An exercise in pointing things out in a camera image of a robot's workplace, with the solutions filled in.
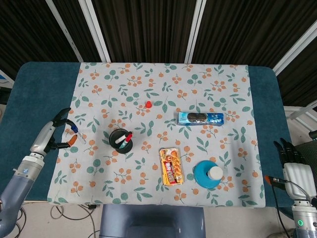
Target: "orange snack box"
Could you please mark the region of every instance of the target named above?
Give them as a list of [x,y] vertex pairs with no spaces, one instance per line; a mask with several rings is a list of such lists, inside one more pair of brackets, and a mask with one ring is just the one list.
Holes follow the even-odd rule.
[[182,184],[184,176],[179,150],[177,148],[160,149],[159,156],[162,165],[163,184],[167,186]]

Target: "robotic hand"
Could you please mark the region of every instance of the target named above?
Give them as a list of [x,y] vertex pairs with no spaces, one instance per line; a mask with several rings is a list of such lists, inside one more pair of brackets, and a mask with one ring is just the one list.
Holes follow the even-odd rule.
[[0,195],[0,238],[13,230],[21,205],[44,166],[46,154],[50,150],[68,148],[75,143],[77,134],[66,143],[55,143],[53,136],[56,127],[64,124],[70,125],[72,131],[78,133],[78,128],[72,121],[62,119],[69,111],[70,108],[61,110],[42,128],[30,148],[31,154],[23,158],[18,169],[13,169],[15,173]]
[[278,149],[283,168],[284,179],[267,177],[273,186],[286,190],[292,198],[294,222],[297,237],[317,237],[317,198],[312,169],[306,165],[305,158],[295,147],[281,138],[283,146],[278,142]]

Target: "blue cookie package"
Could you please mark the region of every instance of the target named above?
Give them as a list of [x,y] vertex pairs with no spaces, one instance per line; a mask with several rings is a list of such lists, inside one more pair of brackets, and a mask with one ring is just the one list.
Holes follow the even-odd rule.
[[223,125],[223,113],[178,113],[178,125]]

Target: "white tablecloth with orange berries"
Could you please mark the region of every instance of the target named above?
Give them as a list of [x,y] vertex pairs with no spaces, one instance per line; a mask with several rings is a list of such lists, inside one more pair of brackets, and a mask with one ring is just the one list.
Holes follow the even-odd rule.
[[[87,143],[59,151],[48,201],[264,207],[251,93],[247,65],[82,63],[68,118]],[[224,113],[225,124],[179,126],[180,111]],[[133,132],[127,154],[109,145],[116,128]],[[162,184],[159,149],[170,147],[181,153],[182,185]],[[223,168],[216,188],[195,182],[202,160]]]

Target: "black curtain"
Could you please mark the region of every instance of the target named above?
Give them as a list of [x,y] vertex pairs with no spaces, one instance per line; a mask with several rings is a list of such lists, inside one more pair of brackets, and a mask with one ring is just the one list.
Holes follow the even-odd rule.
[[44,0],[2,0],[0,68],[12,79],[29,61],[77,61]]
[[305,107],[317,100],[317,38],[278,76],[283,104]]
[[66,28],[85,62],[100,62],[100,57],[78,0],[53,0]]
[[183,63],[196,0],[94,0],[113,62]]
[[208,0],[192,63],[273,68],[316,19],[316,0]]

